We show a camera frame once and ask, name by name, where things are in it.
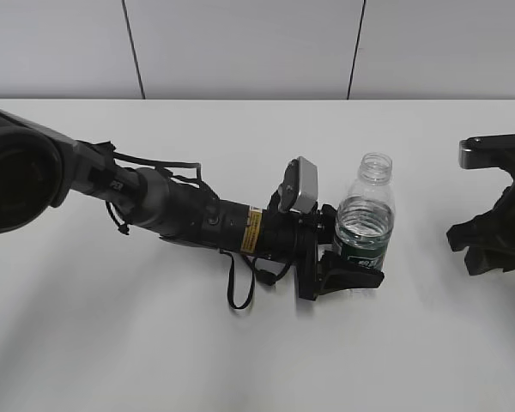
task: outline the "black strap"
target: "black strap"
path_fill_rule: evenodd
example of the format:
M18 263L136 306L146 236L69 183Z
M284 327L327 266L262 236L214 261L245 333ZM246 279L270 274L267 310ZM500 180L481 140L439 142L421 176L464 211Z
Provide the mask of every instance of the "black strap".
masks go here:
M227 302L229 302L229 305L233 309L246 309L248 305L250 305L251 299L254 296L254 287L256 286L256 277L254 275L254 272L251 272L250 290L248 291L246 301L242 305L237 306L234 303L234 257L233 254L229 253L228 251L220 250L220 254L227 255L231 258L231 268L229 269L229 283L227 285Z

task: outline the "wire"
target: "wire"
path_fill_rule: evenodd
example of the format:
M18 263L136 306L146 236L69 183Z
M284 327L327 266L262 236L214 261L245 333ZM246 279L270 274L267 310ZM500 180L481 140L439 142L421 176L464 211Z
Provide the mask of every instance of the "wire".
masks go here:
M129 156L127 154L112 152L112 157L119 161L128 161L137 165L164 167L164 168L177 168L177 169L196 169L197 179L202 180L202 165L200 163L186 163L183 161L152 161L150 159L143 159L141 157Z

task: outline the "robotic arm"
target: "robotic arm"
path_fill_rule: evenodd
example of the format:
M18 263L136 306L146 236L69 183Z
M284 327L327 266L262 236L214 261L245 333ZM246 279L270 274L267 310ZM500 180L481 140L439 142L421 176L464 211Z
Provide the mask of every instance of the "robotic arm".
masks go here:
M118 230L129 225L181 245L219 249L232 259L227 298L233 308L251 301L254 279L273 285L292 264L302 299L350 288L377 288L382 272L342 261L318 246L331 244L336 211L317 204L317 168L303 157L288 164L267 209L220 199L202 180L198 163L162 162L120 154L109 142L70 139L0 110L0 233L22 227L48 206L59 207L69 190L106 202ZM121 167L127 161L139 167ZM194 179L169 168L193 168ZM252 271L248 299L233 302L234 259ZM285 263L278 275L256 267L259 258Z
M494 207L471 221L452 226L453 251L468 247L465 264L470 275L492 269L515 270L515 135L471 137L460 142L464 169L498 167L513 178Z

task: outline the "water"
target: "water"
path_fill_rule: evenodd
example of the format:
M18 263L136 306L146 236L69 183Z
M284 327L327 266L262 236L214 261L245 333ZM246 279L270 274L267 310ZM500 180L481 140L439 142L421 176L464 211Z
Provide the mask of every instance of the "water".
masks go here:
M348 197L337 211L334 250L348 261L380 270L394 217L386 203Z

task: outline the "yellow warning label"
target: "yellow warning label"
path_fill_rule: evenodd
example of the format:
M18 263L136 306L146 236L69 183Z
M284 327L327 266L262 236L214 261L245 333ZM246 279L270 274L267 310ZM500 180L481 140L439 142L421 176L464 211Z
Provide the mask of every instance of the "yellow warning label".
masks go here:
M240 251L243 253L253 253L258 242L259 229L261 227L261 209L250 207L248 210L248 221Z

